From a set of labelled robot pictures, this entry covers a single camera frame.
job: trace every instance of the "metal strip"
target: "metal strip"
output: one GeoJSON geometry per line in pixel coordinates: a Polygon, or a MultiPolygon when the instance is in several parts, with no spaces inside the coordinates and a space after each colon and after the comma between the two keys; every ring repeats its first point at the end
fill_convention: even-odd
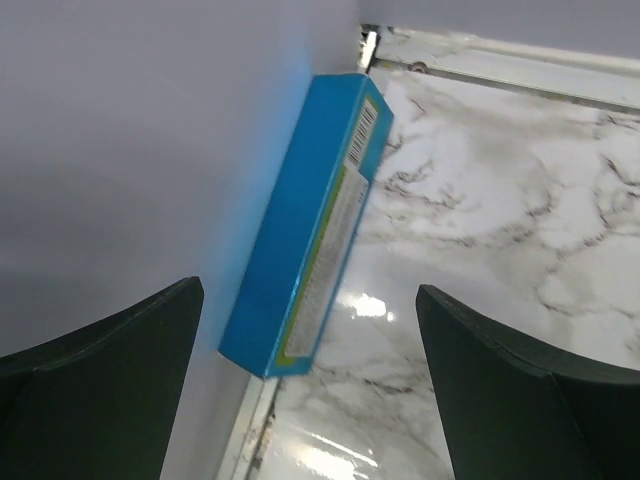
{"type": "Polygon", "coordinates": [[[433,68],[427,66],[424,62],[416,62],[413,64],[407,64],[403,62],[397,62],[393,60],[383,60],[379,58],[373,58],[371,62],[372,67],[383,68],[386,70],[405,70],[410,72],[423,73],[425,75],[433,75],[434,77],[447,78],[449,80],[457,80],[460,82],[473,83],[476,85],[483,85],[485,87],[499,88],[515,93],[524,93],[527,95],[534,95],[537,97],[548,98],[551,100],[559,100],[569,103],[575,103],[577,105],[583,105],[585,107],[592,107],[602,110],[609,110],[617,113],[625,113],[630,115],[640,115],[640,108],[633,107],[631,105],[624,105],[618,103],[610,103],[593,98],[578,97],[575,95],[553,91],[543,90],[534,87],[528,87],[526,85],[519,85],[516,83],[503,82],[486,77],[480,77],[475,75],[469,75],[465,73],[455,72],[453,70],[447,70],[444,68],[433,68]]]}

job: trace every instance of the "blue box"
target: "blue box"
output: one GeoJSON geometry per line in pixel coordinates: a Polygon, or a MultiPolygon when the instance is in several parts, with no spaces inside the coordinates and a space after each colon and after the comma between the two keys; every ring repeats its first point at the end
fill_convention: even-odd
{"type": "Polygon", "coordinates": [[[220,353],[260,377],[307,373],[393,114],[366,75],[310,86],[220,353]]]}

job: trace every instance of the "white marble surface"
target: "white marble surface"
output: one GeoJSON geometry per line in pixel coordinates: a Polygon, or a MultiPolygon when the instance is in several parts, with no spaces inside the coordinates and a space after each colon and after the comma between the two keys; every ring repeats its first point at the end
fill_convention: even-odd
{"type": "Polygon", "coordinates": [[[411,73],[386,98],[388,152],[316,367],[277,397],[260,480],[453,478],[421,283],[640,369],[640,119],[411,73]]]}

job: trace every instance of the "green stripe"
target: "green stripe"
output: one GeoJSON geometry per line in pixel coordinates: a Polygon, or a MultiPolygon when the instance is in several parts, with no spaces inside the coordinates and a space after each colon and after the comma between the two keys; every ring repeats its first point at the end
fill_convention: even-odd
{"type": "Polygon", "coordinates": [[[302,303],[302,298],[304,297],[304,291],[307,288],[307,284],[309,283],[309,278],[311,277],[311,272],[313,270],[313,266],[316,262],[316,257],[318,256],[318,250],[320,249],[320,245],[322,244],[322,239],[324,238],[324,234],[327,230],[327,225],[329,223],[329,218],[331,217],[331,212],[333,211],[333,207],[336,204],[336,199],[338,198],[338,193],[340,192],[340,188],[342,187],[342,181],[344,180],[344,176],[346,173],[346,167],[342,165],[340,167],[340,173],[338,175],[338,181],[336,182],[333,191],[331,192],[331,197],[329,197],[329,205],[325,210],[324,217],[322,218],[322,223],[320,224],[320,234],[316,235],[316,239],[313,243],[313,248],[311,249],[311,257],[309,262],[307,263],[307,268],[305,269],[304,275],[302,277],[302,284],[298,289],[298,293],[296,295],[296,301],[293,305],[293,309],[291,310],[291,315],[289,315],[289,319],[287,320],[287,329],[284,334],[284,339],[280,343],[280,351],[278,352],[278,357],[276,358],[276,365],[279,367],[290,367],[295,365],[298,357],[288,357],[286,355],[287,343],[289,341],[289,336],[291,335],[291,331],[293,330],[294,320],[296,315],[298,314],[298,310],[300,309],[300,304],[302,303]]]}

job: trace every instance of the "white wall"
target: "white wall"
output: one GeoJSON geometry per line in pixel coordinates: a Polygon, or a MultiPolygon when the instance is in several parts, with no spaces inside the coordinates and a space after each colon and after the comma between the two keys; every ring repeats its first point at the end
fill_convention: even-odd
{"type": "Polygon", "coordinates": [[[164,480],[213,478],[247,382],[216,348],[311,72],[355,64],[354,2],[0,5],[0,355],[201,275],[164,480]]]}
{"type": "Polygon", "coordinates": [[[359,0],[365,23],[640,58],[637,0],[359,0]]]}

